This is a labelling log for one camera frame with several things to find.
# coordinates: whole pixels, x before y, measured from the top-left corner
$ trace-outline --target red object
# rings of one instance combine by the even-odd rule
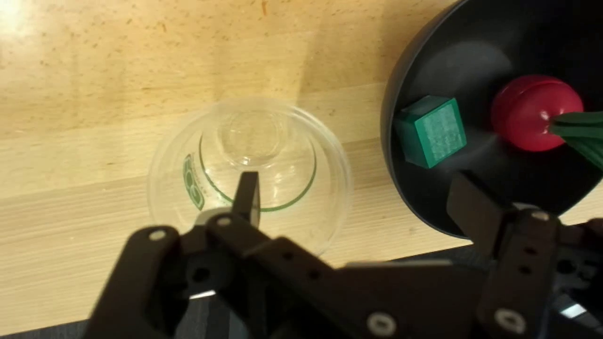
[[[564,82],[547,76],[524,76],[511,82],[492,103],[494,131],[519,150],[541,153],[564,146],[549,135],[554,118],[583,114],[581,97]]]

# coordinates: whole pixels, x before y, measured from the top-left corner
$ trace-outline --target screw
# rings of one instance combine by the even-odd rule
[[[526,334],[526,321],[522,315],[519,315],[513,310],[498,310],[496,315],[496,325],[502,327],[505,332],[522,336]]]
[[[219,227],[230,227],[232,221],[230,221],[230,218],[221,218],[221,219],[217,221],[217,225],[219,225]]]
[[[541,221],[541,223],[549,223],[549,214],[545,212],[534,212],[532,219]]]
[[[161,240],[164,240],[168,234],[164,233],[164,231],[155,231],[155,233],[151,233],[149,234],[149,240],[151,242],[161,242]]]
[[[372,314],[366,327],[375,338],[392,338],[396,334],[396,321],[389,314]]]

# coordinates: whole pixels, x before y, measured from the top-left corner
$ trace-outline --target black bowl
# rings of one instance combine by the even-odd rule
[[[451,180],[473,172],[515,204],[562,216],[602,172],[570,148],[524,153],[490,127],[490,103],[511,80],[545,74],[568,82],[588,112],[603,110],[602,0],[468,0],[434,22],[398,63],[383,112],[383,150],[407,206],[430,227],[464,238],[447,216]],[[402,108],[426,95],[456,97],[468,148],[434,170],[404,161],[392,131]]]

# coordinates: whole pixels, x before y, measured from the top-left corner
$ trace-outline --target wood grain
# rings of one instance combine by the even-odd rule
[[[125,240],[151,223],[155,150],[225,99],[285,99],[343,142],[355,210],[330,265],[464,246],[413,218],[379,148],[389,76],[451,5],[2,0],[0,336],[89,317]],[[577,212],[596,202],[602,189]]]

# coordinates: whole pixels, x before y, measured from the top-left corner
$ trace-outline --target clear glass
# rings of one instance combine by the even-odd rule
[[[242,172],[260,174],[260,231],[323,255],[343,227],[353,178],[338,138],[300,108],[270,99],[215,105],[155,155],[155,223],[181,233],[202,212],[230,208]]]

